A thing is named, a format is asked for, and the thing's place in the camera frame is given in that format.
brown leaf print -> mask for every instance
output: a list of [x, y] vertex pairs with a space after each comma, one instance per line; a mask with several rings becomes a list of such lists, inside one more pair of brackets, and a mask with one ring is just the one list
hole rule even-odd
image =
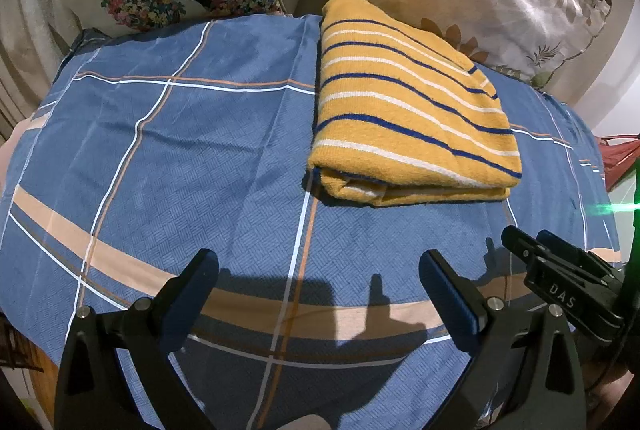
[[460, 51], [463, 55], [468, 56], [475, 62], [484, 63], [489, 56], [489, 53], [486, 51], [474, 52], [478, 49], [478, 40], [475, 36], [472, 36], [468, 41], [462, 43], [462, 32], [460, 31], [460, 27], [455, 24], [448, 27], [444, 35], [438, 25], [428, 18], [423, 18], [420, 21], [420, 26], [424, 31], [434, 33], [434, 35], [446, 40], [454, 49]]

person's skin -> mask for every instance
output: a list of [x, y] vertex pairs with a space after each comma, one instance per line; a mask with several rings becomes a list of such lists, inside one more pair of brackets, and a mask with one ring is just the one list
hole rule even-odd
[[[591, 385], [602, 373], [606, 363], [587, 363], [582, 367], [585, 386]], [[623, 365], [614, 366], [606, 375], [600, 386], [596, 387], [588, 396], [588, 402], [596, 405], [589, 412], [587, 430], [597, 430], [616, 403], [625, 393], [631, 383], [633, 375]]]

black fern print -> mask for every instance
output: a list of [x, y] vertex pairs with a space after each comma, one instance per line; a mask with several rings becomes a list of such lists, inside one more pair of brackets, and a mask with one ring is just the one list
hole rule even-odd
[[531, 63], [536, 67], [540, 68], [547, 62], [551, 61], [559, 53], [559, 47], [560, 42], [558, 42], [558, 45], [556, 45], [556, 47], [549, 47], [547, 45], [538, 46], [538, 50], [536, 51], [536, 53], [532, 57], [526, 55], [526, 58], [531, 60]]

yellow striped blanket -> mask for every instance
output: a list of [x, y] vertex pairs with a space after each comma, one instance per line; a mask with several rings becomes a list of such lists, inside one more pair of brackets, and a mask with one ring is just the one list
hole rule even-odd
[[375, 206], [508, 197], [520, 154], [473, 62], [365, 0], [323, 12], [308, 167], [329, 193]]

blue stripe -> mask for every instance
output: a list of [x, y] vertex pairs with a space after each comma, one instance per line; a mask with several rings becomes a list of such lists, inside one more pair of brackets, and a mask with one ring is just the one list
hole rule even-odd
[[484, 163], [485, 165], [490, 166], [491, 168], [500, 170], [501, 172], [504, 172], [505, 174], [510, 175], [513, 178], [520, 179], [522, 177], [521, 173], [514, 172], [513, 170], [505, 168], [502, 165], [498, 165], [498, 163], [494, 163], [493, 161], [489, 161], [488, 159], [485, 159], [482, 156], [472, 154], [471, 152], [466, 152], [465, 150], [452, 148], [445, 142], [439, 139], [436, 139], [435, 137], [427, 136], [421, 132], [418, 132], [417, 130], [405, 128], [404, 126], [391, 123], [390, 121], [383, 120], [382, 118], [379, 118], [377, 116], [371, 116], [370, 114], [355, 114], [355, 113], [339, 114], [338, 116], [334, 116], [320, 123], [316, 129], [316, 134], [318, 134], [322, 129], [324, 129], [324, 127], [326, 127], [329, 123], [332, 123], [333, 121], [340, 121], [340, 120], [355, 120], [355, 121], [362, 121], [364, 123], [376, 124], [377, 126], [381, 126], [388, 130], [392, 130], [393, 132], [397, 132], [398, 134], [410, 136], [410, 137], [413, 137], [414, 139], [418, 139], [425, 143], [433, 144], [441, 148], [444, 148], [445, 150], [448, 150], [449, 152], [451, 152], [453, 155], [464, 157], [466, 159], [472, 159], [480, 163]]
[[403, 57], [407, 58], [408, 60], [411, 60], [414, 64], [420, 65], [420, 67], [424, 67], [425, 69], [430, 69], [431, 71], [434, 71], [434, 72], [436, 72], [438, 74], [442, 74], [442, 76], [446, 76], [449, 80], [451, 80], [453, 82], [456, 82], [460, 87], [462, 87], [463, 89], [465, 89], [468, 92], [472, 92], [473, 94], [484, 94], [485, 96], [488, 96], [492, 100], [495, 100], [498, 97], [497, 93], [494, 94], [493, 96], [491, 96], [488, 92], [486, 92], [483, 89], [475, 89], [473, 87], [467, 87], [465, 84], [463, 84], [459, 80], [455, 79], [453, 76], [450, 76], [449, 74], [444, 73], [441, 70], [436, 69], [433, 66], [430, 66], [429, 64], [425, 64], [425, 63], [423, 63], [423, 62], [421, 62], [419, 60], [416, 60], [415, 58], [412, 58], [411, 56], [409, 56], [405, 52], [402, 52], [400, 49], [396, 49], [395, 47], [391, 47], [389, 45], [376, 44], [376, 43], [372, 43], [372, 42], [356, 42], [356, 41], [339, 42], [339, 43], [331, 45], [327, 49], [325, 49], [324, 52], [322, 52], [322, 56], [324, 56], [331, 49], [335, 49], [337, 47], [343, 47], [345, 45], [362, 45], [362, 46], [368, 46], [368, 47], [380, 47], [381, 49], [387, 49], [388, 51], [393, 51], [396, 54], [402, 55]]
[[338, 20], [337, 22], [334, 22], [332, 24], [329, 24], [327, 27], [324, 28], [324, 31], [322, 31], [322, 34], [324, 35], [324, 33], [326, 33], [326, 31], [333, 27], [334, 25], [338, 25], [338, 24], [344, 24], [344, 23], [366, 23], [366, 24], [376, 24], [376, 25], [381, 25], [384, 26], [388, 29], [391, 29], [393, 31], [397, 31], [399, 32], [402, 36], [408, 38], [409, 40], [413, 40], [415, 43], [421, 45], [422, 47], [424, 47], [425, 49], [428, 49], [429, 51], [431, 51], [432, 53], [436, 53], [438, 56], [442, 56], [444, 59], [449, 60], [449, 62], [451, 62], [452, 64], [456, 65], [457, 67], [459, 67], [458, 62], [453, 61], [451, 58], [435, 51], [434, 49], [432, 49], [431, 47], [429, 47], [428, 45], [423, 44], [422, 42], [420, 42], [419, 40], [416, 40], [415, 38], [413, 38], [412, 36], [409, 36], [407, 33], [405, 33], [404, 31], [398, 29], [397, 27], [393, 27], [392, 25], [389, 24], [385, 24], [384, 22], [378, 22], [377, 20], [369, 20], [367, 18], [346, 18], [344, 20]]
[[330, 84], [331, 82], [334, 82], [335, 80], [343, 80], [346, 78], [373, 78], [374, 80], [382, 80], [384, 82], [391, 82], [393, 84], [398, 84], [399, 86], [402, 86], [405, 89], [408, 89], [411, 92], [414, 92], [421, 98], [427, 100], [432, 105], [437, 106], [442, 110], [446, 110], [451, 114], [455, 114], [461, 120], [465, 121], [465, 123], [471, 125], [472, 127], [474, 127], [476, 130], [480, 132], [488, 132], [489, 134], [505, 134], [507, 136], [513, 135], [513, 132], [511, 131], [510, 128], [494, 128], [490, 126], [478, 125], [477, 123], [474, 123], [469, 118], [467, 118], [464, 114], [460, 113], [458, 110], [453, 108], [452, 106], [437, 102], [436, 100], [427, 96], [425, 93], [420, 92], [418, 89], [415, 89], [415, 87], [412, 87], [411, 85], [403, 82], [402, 80], [398, 80], [397, 78], [391, 78], [390, 76], [384, 76], [382, 74], [373, 74], [373, 73], [343, 73], [343, 74], [336, 74], [335, 76], [331, 76], [330, 78], [327, 78], [324, 84], [327, 85], [327, 84]]

